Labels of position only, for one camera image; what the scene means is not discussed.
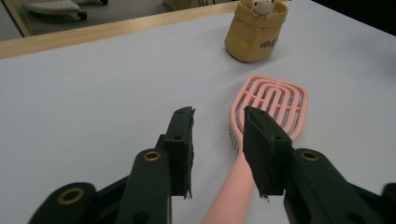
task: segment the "yellow pouch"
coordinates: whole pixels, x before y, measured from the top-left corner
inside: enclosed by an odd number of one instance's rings
[[[271,55],[288,14],[286,5],[276,1],[273,14],[267,20],[264,15],[254,16],[250,4],[251,0],[239,0],[224,41],[227,51],[244,63],[254,63]]]

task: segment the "stuffed animal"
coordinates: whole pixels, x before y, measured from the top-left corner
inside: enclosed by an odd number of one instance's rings
[[[276,0],[252,0],[251,1],[251,11],[254,16],[262,14],[265,19],[270,19],[272,16],[272,11],[275,7]]]

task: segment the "gray floor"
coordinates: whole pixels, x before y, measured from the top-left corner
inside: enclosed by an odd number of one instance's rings
[[[48,16],[27,12],[33,34],[41,35],[172,11],[163,0],[109,0],[106,6],[99,0],[92,0],[79,6],[88,14],[85,21],[81,21],[77,14]]]

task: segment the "plush toy head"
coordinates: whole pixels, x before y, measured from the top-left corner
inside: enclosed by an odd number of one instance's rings
[[[262,14],[266,16],[266,19],[269,19],[272,15],[275,3],[276,0],[252,0],[251,11],[255,16]]]

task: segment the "caster wheel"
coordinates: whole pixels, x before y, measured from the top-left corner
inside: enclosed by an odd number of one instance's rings
[[[87,20],[87,12],[79,12],[79,13],[77,13],[77,15],[79,16],[79,18],[82,20],[82,21],[85,21],[85,20]]]

